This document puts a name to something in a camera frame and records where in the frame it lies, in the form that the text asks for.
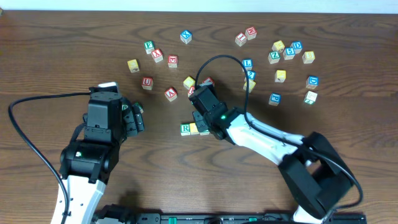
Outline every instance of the black mount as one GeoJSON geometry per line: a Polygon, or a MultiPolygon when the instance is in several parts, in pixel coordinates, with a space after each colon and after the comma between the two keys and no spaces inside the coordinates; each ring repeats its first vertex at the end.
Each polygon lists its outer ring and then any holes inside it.
{"type": "Polygon", "coordinates": [[[60,173],[62,179],[69,175],[108,183],[109,175],[119,162],[119,149],[127,137],[144,130],[138,106],[123,98],[118,87],[91,87],[88,113],[83,124],[73,133],[69,145],[62,151],[60,173]],[[84,128],[84,139],[76,140],[84,128]]]}

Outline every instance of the wood grain surface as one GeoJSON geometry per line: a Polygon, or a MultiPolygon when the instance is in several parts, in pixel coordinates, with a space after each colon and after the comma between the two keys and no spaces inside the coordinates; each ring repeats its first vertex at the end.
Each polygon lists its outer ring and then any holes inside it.
{"type": "MultiPolygon", "coordinates": [[[[58,185],[43,162],[13,129],[7,106],[19,98],[88,91],[119,82],[124,96],[144,107],[146,130],[126,141],[99,208],[118,203],[163,212],[263,212],[296,209],[277,167],[255,152],[213,136],[180,136],[192,121],[182,82],[219,54],[252,58],[257,85],[249,112],[291,133],[324,134],[363,186],[368,223],[398,219],[398,16],[339,14],[223,14],[160,12],[6,11],[0,17],[0,223],[49,223],[58,185]],[[249,26],[258,35],[242,47],[234,37],[249,26]],[[185,45],[181,31],[193,40],[185,45]],[[144,50],[153,40],[164,57],[178,55],[177,69],[154,63],[144,50]],[[267,61],[272,43],[300,40],[316,59],[267,61]],[[130,73],[127,61],[141,70],[130,73]],[[277,69],[287,71],[274,83],[277,69]],[[320,77],[317,102],[303,103],[305,81],[320,77]],[[152,91],[141,78],[154,78],[152,91]],[[178,98],[169,103],[164,91],[178,98]],[[272,92],[282,95],[269,106],[272,92]]],[[[230,59],[210,63],[211,76],[230,107],[243,106],[244,75],[230,59]]],[[[17,106],[16,118],[28,137],[59,169],[88,97],[31,101],[17,106]]],[[[341,203],[353,202],[356,189],[341,203]]]]}

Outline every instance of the stacked blocks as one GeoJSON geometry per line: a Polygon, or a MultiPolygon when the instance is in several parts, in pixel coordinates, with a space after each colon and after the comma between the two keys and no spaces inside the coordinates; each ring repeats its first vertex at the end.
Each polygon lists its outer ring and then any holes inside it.
{"type": "Polygon", "coordinates": [[[319,84],[318,77],[309,76],[306,82],[306,87],[313,90],[318,86],[318,84],[319,84]]]}
{"type": "Polygon", "coordinates": [[[160,51],[160,49],[154,50],[153,52],[151,52],[151,54],[152,54],[152,58],[155,60],[156,63],[163,60],[163,54],[160,51]]]}
{"type": "Polygon", "coordinates": [[[177,92],[173,88],[169,88],[167,91],[165,91],[164,95],[170,102],[177,99],[177,92]]]}
{"type": "Polygon", "coordinates": [[[242,61],[242,64],[247,71],[252,70],[252,68],[253,68],[253,60],[251,60],[251,59],[244,59],[242,61]]]}
{"type": "MultiPolygon", "coordinates": [[[[246,91],[248,83],[244,82],[243,90],[246,91]]],[[[252,92],[253,88],[256,86],[256,82],[254,80],[249,79],[249,93],[252,92]]]]}
{"type": "Polygon", "coordinates": [[[192,34],[191,32],[189,32],[188,30],[184,30],[181,34],[180,34],[180,39],[182,42],[184,42],[185,44],[188,44],[191,40],[192,40],[192,34]]]}
{"type": "Polygon", "coordinates": [[[271,64],[277,63],[279,61],[279,59],[280,59],[280,55],[279,55],[278,51],[270,52],[268,55],[268,61],[271,64]]]}
{"type": "Polygon", "coordinates": [[[152,90],[154,86],[154,80],[152,78],[144,77],[142,78],[142,88],[145,90],[152,90]]]}
{"type": "Polygon", "coordinates": [[[281,95],[277,93],[272,93],[271,96],[269,97],[269,104],[272,106],[278,106],[280,103],[281,95]]]}
{"type": "Polygon", "coordinates": [[[176,55],[169,55],[169,68],[177,68],[178,57],[176,55]]]}
{"type": "Polygon", "coordinates": [[[248,38],[243,33],[240,33],[235,37],[235,43],[238,44],[240,47],[242,47],[242,45],[244,45],[247,40],[248,38]]]}
{"type": "Polygon", "coordinates": [[[254,27],[249,27],[246,29],[244,34],[246,35],[246,37],[248,37],[248,40],[252,40],[256,38],[257,30],[254,27]]]}
{"type": "Polygon", "coordinates": [[[317,96],[318,96],[318,94],[316,94],[312,91],[308,91],[308,93],[305,95],[304,103],[308,103],[310,105],[314,104],[315,100],[317,100],[317,96]]]}
{"type": "Polygon", "coordinates": [[[312,63],[315,60],[315,54],[313,52],[304,52],[303,62],[312,63]]]}
{"type": "Polygon", "coordinates": [[[282,83],[286,79],[286,71],[285,70],[276,70],[275,72],[275,82],[282,83]]]}
{"type": "Polygon", "coordinates": [[[284,45],[284,43],[283,43],[281,40],[275,42],[275,43],[272,45],[272,50],[273,50],[273,51],[282,53],[282,52],[284,51],[284,49],[285,49],[285,45],[284,45]]]}
{"type": "Polygon", "coordinates": [[[294,58],[294,49],[292,47],[286,47],[284,50],[284,59],[292,60],[294,58]]]}
{"type": "Polygon", "coordinates": [[[145,51],[147,52],[147,54],[150,54],[152,51],[155,50],[155,45],[153,41],[147,41],[144,43],[144,47],[145,47],[145,51]]]}
{"type": "Polygon", "coordinates": [[[139,71],[139,66],[138,66],[138,63],[137,63],[137,59],[128,61],[127,65],[129,66],[129,69],[130,69],[131,73],[139,71]]]}
{"type": "Polygon", "coordinates": [[[293,42],[292,45],[290,45],[290,47],[293,47],[294,53],[296,54],[300,53],[301,50],[303,50],[303,45],[301,44],[300,41],[293,42]]]}

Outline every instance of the wooden toy block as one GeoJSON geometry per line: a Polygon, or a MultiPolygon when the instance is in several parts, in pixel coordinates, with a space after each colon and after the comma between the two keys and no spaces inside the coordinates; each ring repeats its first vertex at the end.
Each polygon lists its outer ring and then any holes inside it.
{"type": "Polygon", "coordinates": [[[242,45],[244,45],[247,40],[248,38],[243,33],[240,33],[235,37],[235,43],[238,44],[240,47],[242,47],[242,45]]]}
{"type": "Polygon", "coordinates": [[[195,123],[190,123],[190,124],[189,124],[189,128],[190,128],[190,130],[191,130],[191,135],[199,134],[197,124],[195,124],[195,123]]]}
{"type": "Polygon", "coordinates": [[[188,43],[192,40],[192,34],[191,34],[191,32],[189,32],[188,30],[182,31],[182,33],[181,33],[181,35],[180,35],[180,39],[181,39],[182,42],[184,42],[185,44],[188,44],[188,43]]]}
{"type": "Polygon", "coordinates": [[[191,88],[191,86],[193,86],[194,84],[195,84],[195,80],[193,79],[193,78],[191,78],[191,77],[187,77],[185,80],[184,80],[184,87],[187,89],[187,90],[189,90],[189,88],[191,88]]]}
{"type": "Polygon", "coordinates": [[[318,77],[314,77],[314,76],[309,76],[309,78],[307,79],[306,82],[306,86],[309,89],[315,89],[319,84],[319,79],[318,77]]]}
{"type": "Polygon", "coordinates": [[[278,52],[270,52],[268,55],[268,61],[269,63],[273,64],[273,63],[277,63],[280,59],[280,55],[278,52]]]}
{"type": "Polygon", "coordinates": [[[136,105],[136,106],[139,108],[139,112],[140,112],[140,113],[143,113],[143,112],[144,112],[144,109],[142,109],[142,106],[141,106],[138,102],[137,102],[137,103],[134,103],[133,106],[134,106],[134,105],[136,105]]]}
{"type": "Polygon", "coordinates": [[[284,59],[285,60],[292,60],[294,58],[294,49],[291,47],[286,47],[284,50],[284,59]]]}
{"type": "Polygon", "coordinates": [[[206,131],[200,133],[200,135],[209,135],[209,134],[210,134],[209,130],[206,130],[206,131]]]}
{"type": "Polygon", "coordinates": [[[275,42],[274,45],[272,46],[272,50],[278,51],[279,53],[282,53],[284,51],[284,49],[285,49],[285,45],[281,40],[275,42]]]}
{"type": "Polygon", "coordinates": [[[177,68],[178,57],[176,55],[169,55],[169,68],[177,68]]]}
{"type": "Polygon", "coordinates": [[[151,52],[151,54],[152,54],[152,58],[155,60],[156,63],[163,60],[163,54],[160,51],[160,49],[154,50],[153,52],[151,52]]]}
{"type": "Polygon", "coordinates": [[[210,77],[207,77],[203,82],[203,84],[211,83],[213,86],[215,86],[214,80],[212,80],[210,77]]]}
{"type": "Polygon", "coordinates": [[[248,77],[250,80],[254,80],[256,78],[257,73],[255,71],[248,71],[248,77]]]}
{"type": "Polygon", "coordinates": [[[153,52],[155,50],[155,44],[151,40],[145,42],[144,47],[145,47],[145,51],[147,52],[147,54],[150,54],[151,52],[153,52]]]}
{"type": "Polygon", "coordinates": [[[312,63],[315,60],[315,54],[313,52],[304,52],[303,62],[312,63]]]}
{"type": "MultiPolygon", "coordinates": [[[[247,82],[244,82],[243,90],[246,91],[247,85],[248,85],[248,83],[247,83],[247,82]]],[[[251,80],[251,79],[249,79],[249,93],[252,92],[252,90],[253,90],[253,88],[254,88],[255,86],[256,86],[256,82],[253,81],[253,80],[251,80]]]]}
{"type": "Polygon", "coordinates": [[[285,70],[276,70],[275,72],[275,82],[284,82],[286,79],[285,70]]]}
{"type": "Polygon", "coordinates": [[[318,96],[317,93],[314,93],[312,91],[308,91],[308,93],[305,95],[304,103],[308,103],[310,105],[314,104],[315,100],[317,100],[317,96],[318,96]]]}
{"type": "Polygon", "coordinates": [[[154,80],[152,78],[144,77],[142,78],[142,88],[145,90],[152,90],[154,86],[154,80]]]}
{"type": "Polygon", "coordinates": [[[253,69],[253,60],[251,59],[243,59],[242,64],[247,71],[253,69]]]}
{"type": "Polygon", "coordinates": [[[300,53],[301,50],[303,50],[303,45],[301,44],[300,41],[293,42],[292,45],[290,45],[290,47],[293,47],[294,53],[296,54],[300,53]]]}
{"type": "Polygon", "coordinates": [[[180,132],[181,132],[181,136],[191,135],[190,124],[181,124],[180,132]]]}
{"type": "Polygon", "coordinates": [[[130,69],[131,73],[139,71],[139,66],[138,66],[137,59],[128,61],[127,65],[129,66],[129,69],[130,69]]]}
{"type": "Polygon", "coordinates": [[[248,40],[256,38],[257,30],[254,27],[249,27],[246,29],[244,35],[248,37],[248,40]]]}
{"type": "Polygon", "coordinates": [[[269,97],[269,101],[268,104],[272,105],[272,106],[278,106],[278,104],[280,103],[280,99],[281,99],[281,95],[277,94],[277,93],[271,93],[271,96],[269,97]]]}
{"type": "Polygon", "coordinates": [[[164,92],[164,95],[170,102],[177,99],[177,92],[173,89],[173,87],[164,92]]]}
{"type": "Polygon", "coordinates": [[[195,87],[191,86],[191,88],[189,88],[189,90],[188,90],[188,97],[190,97],[194,91],[195,91],[195,87]]]}

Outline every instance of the black cable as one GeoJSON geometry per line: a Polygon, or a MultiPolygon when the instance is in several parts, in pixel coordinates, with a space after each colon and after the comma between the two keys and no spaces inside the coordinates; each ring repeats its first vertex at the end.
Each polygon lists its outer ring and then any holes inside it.
{"type": "Polygon", "coordinates": [[[60,176],[58,175],[58,172],[54,169],[54,167],[51,165],[50,161],[47,160],[47,158],[39,151],[39,149],[29,140],[29,138],[25,135],[25,133],[22,131],[22,129],[19,127],[17,124],[17,121],[15,120],[15,117],[12,113],[12,109],[15,105],[25,102],[25,101],[30,101],[30,100],[39,100],[39,99],[49,99],[49,98],[61,98],[61,97],[67,97],[67,96],[80,96],[80,95],[89,95],[90,93],[68,93],[68,94],[61,94],[61,95],[48,95],[48,96],[34,96],[34,97],[28,97],[28,98],[23,98],[20,100],[16,100],[12,102],[9,107],[8,107],[8,116],[10,117],[11,123],[14,126],[15,130],[18,132],[18,134],[21,136],[21,138],[26,142],[26,144],[43,160],[45,165],[51,170],[52,174],[55,176],[57,179],[59,185],[61,186],[63,196],[65,198],[65,211],[63,213],[62,221],[61,224],[64,224],[68,213],[69,213],[69,198],[68,198],[68,192],[62,183],[62,180],[60,176]]]}
{"type": "MultiPolygon", "coordinates": [[[[246,68],[243,66],[242,62],[241,62],[240,60],[238,60],[236,57],[230,56],[230,55],[217,55],[217,56],[214,56],[214,57],[212,57],[211,59],[209,59],[207,62],[205,62],[205,63],[199,68],[199,71],[198,71],[198,73],[197,73],[197,77],[196,77],[196,79],[195,79],[195,89],[196,89],[196,90],[198,89],[197,83],[198,83],[199,74],[200,74],[200,72],[204,69],[204,67],[205,67],[207,64],[209,64],[211,61],[213,61],[214,59],[223,58],[223,57],[224,57],[224,58],[230,58],[230,59],[233,59],[234,61],[238,62],[238,63],[240,64],[240,66],[241,66],[241,67],[243,68],[243,70],[244,70],[244,74],[245,74],[245,76],[246,76],[247,84],[246,84],[246,97],[245,97],[245,101],[244,101],[244,108],[243,108],[243,110],[244,110],[244,119],[246,120],[246,122],[247,122],[247,124],[249,125],[249,127],[250,127],[250,128],[253,128],[254,130],[258,131],[259,133],[261,133],[261,134],[263,134],[263,135],[266,135],[266,136],[268,136],[268,137],[270,137],[270,138],[274,138],[274,139],[276,139],[276,140],[278,140],[278,141],[280,141],[280,142],[282,142],[282,143],[284,143],[284,144],[289,144],[289,145],[291,145],[291,146],[295,146],[295,147],[299,148],[301,145],[296,144],[296,143],[294,143],[294,142],[290,142],[290,141],[288,141],[288,140],[286,140],[286,139],[284,139],[284,138],[279,138],[279,137],[277,137],[277,136],[273,136],[272,134],[265,133],[264,131],[260,130],[260,129],[257,128],[255,125],[253,125],[253,123],[249,120],[248,115],[247,115],[247,113],[248,113],[248,101],[249,101],[249,75],[248,75],[248,71],[247,71],[246,68]]],[[[322,153],[320,153],[320,152],[315,152],[315,151],[313,151],[313,150],[311,150],[311,149],[305,149],[305,151],[308,152],[308,153],[311,153],[311,154],[313,154],[313,155],[315,155],[315,156],[318,156],[319,158],[322,158],[322,159],[324,159],[324,160],[326,160],[326,161],[329,161],[329,162],[331,162],[333,165],[337,166],[337,168],[339,168],[339,169],[340,169],[340,170],[341,170],[341,171],[354,183],[354,185],[355,185],[356,188],[358,189],[358,192],[359,192],[359,199],[358,199],[356,202],[350,203],[350,204],[347,204],[347,205],[340,205],[340,206],[337,206],[337,207],[335,207],[335,208],[332,209],[333,211],[335,211],[335,210],[337,210],[337,209],[342,209],[342,208],[351,208],[351,207],[355,207],[355,206],[359,205],[359,204],[362,202],[362,200],[363,200],[363,190],[362,190],[361,185],[360,185],[359,182],[355,179],[354,176],[352,176],[346,169],[344,169],[343,167],[341,167],[337,162],[335,162],[333,159],[330,159],[328,156],[326,156],[326,155],[324,155],[324,154],[322,154],[322,153]]]]}

